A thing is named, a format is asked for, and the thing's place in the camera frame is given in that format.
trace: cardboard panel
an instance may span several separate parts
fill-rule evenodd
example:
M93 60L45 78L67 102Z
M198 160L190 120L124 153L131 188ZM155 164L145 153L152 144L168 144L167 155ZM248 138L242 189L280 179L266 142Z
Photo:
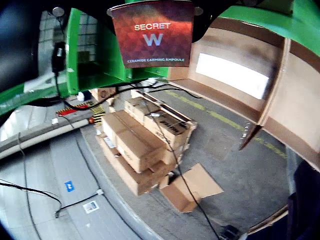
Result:
M222 193L223 190L209 176L200 163L197 163L183 177L196 201L202 198ZM197 203L190 194L185 181L181 176L168 185L169 178L165 177L160 183L160 191L180 212L191 212Z
M291 53L287 61L269 117L320 153L320 73Z
M200 163L194 165L191 170L187 171L183 176L191 191L197 192L201 198L223 192L222 188L211 178Z

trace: cardboard wall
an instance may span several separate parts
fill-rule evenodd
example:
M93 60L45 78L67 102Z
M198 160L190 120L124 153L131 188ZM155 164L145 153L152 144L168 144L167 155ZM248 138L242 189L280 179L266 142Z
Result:
M320 73L290 53L268 116L320 153Z
M203 38L192 44L189 68L171 67L168 79L191 79L213 88L250 108L261 112L265 100L259 100L234 87L208 76L196 73L200 53L240 64L273 79L282 49L241 33L210 27Z

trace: cardboard flap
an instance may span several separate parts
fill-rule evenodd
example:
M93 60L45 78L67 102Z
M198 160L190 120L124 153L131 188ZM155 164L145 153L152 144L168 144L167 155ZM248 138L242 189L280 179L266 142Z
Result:
M220 194L223 189L211 178L200 163L183 174L191 192L197 192L201 198Z
M159 182L159 189L163 189L169 184L169 175L166 175L160 182Z

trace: green panel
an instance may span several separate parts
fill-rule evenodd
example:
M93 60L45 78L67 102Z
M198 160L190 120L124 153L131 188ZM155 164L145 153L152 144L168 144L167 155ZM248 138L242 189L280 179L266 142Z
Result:
M20 95L24 93L24 87L25 84L19 84L17 86L14 86L8 90L5 90L0 93L0 103L4 103L8 101L9 99L14 98L16 95Z
M259 8L231 6L220 17L262 26L300 43L320 56L320 9L312 0L295 0L292 15Z
M78 81L78 31L81 11L71 9L67 34L66 34L66 68L67 89L69 94L77 94L79 91Z
M98 25L97 61L101 64L104 74L120 81L131 78L132 70L125 69L116 35L101 24Z
M58 77L58 87L62 97L69 95L66 78L65 71L60 72ZM20 84L0 94L0 116L34 100L57 95L55 85L51 85L44 89L34 89L28 92L24 92L24 85L24 83Z
M95 62L78 62L78 29L82 12L72 9L67 28L67 87L69 94L93 88L122 85L148 78L167 77L167 67L125 68L117 37L97 25Z

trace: red tag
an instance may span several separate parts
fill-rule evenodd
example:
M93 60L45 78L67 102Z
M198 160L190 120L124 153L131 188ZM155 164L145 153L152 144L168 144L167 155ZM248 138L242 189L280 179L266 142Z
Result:
M188 67L191 1L142 1L110 9L125 68Z

